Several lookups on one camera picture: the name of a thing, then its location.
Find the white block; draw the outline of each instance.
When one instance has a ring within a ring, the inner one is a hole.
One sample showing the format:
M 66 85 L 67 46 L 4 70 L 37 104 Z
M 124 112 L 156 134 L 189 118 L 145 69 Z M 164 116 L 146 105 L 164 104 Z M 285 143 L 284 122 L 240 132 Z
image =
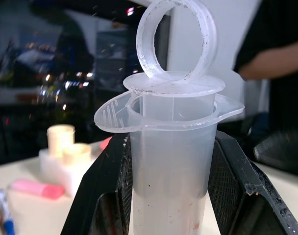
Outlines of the white block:
M 92 155 L 89 162 L 66 166 L 61 158 L 52 157 L 48 149 L 42 149 L 39 151 L 41 173 L 48 183 L 62 186 L 74 198 L 83 175 L 98 156 L 99 153 Z

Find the dirt particle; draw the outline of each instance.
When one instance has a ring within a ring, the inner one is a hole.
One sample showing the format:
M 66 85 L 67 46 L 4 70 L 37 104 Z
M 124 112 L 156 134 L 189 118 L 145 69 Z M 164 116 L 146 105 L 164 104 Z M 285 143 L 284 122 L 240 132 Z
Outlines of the dirt particle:
M 194 227 L 193 227 L 193 230 L 199 229 L 199 226 L 200 226 L 200 223 L 195 224 Z

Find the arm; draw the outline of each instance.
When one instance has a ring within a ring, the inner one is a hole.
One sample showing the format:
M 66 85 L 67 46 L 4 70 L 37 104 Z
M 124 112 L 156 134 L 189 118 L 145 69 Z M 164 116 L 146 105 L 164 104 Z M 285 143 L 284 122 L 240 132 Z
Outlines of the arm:
M 276 79 L 297 71 L 298 42 L 262 51 L 239 68 L 239 74 L 245 80 Z

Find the plastic container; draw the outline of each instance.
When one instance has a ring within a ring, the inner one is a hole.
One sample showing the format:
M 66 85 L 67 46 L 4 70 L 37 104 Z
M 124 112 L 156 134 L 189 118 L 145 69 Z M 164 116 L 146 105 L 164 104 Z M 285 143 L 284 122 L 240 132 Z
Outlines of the plastic container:
M 86 143 L 75 143 L 63 149 L 63 164 L 72 166 L 89 163 L 91 146 Z
M 48 128 L 48 146 L 52 157 L 61 158 L 63 148 L 74 144 L 75 128 L 71 125 L 54 125 Z
M 189 73 L 163 71 L 154 53 L 162 16 L 183 5 L 197 17 L 202 54 Z M 217 47 L 211 14 L 198 0 L 157 0 L 140 20 L 137 55 L 145 71 L 124 80 L 128 92 L 95 114 L 107 132 L 130 132 L 135 235 L 199 235 L 217 123 L 244 106 L 216 94 L 224 82 L 207 75 Z

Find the highlighter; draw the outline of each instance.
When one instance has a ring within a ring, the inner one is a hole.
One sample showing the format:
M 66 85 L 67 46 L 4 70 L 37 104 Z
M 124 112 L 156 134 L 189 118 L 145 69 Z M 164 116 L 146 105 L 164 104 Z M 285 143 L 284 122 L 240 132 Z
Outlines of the highlighter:
M 100 143 L 99 148 L 100 148 L 102 151 L 105 150 L 106 147 L 108 146 L 108 144 L 109 144 L 109 142 L 110 142 L 111 139 L 112 139 L 112 137 L 109 137 L 109 138 L 103 140 L 103 141 Z
M 15 191 L 26 192 L 52 200 L 60 198 L 65 192 L 61 186 L 42 184 L 30 180 L 16 180 L 10 185 L 10 188 Z

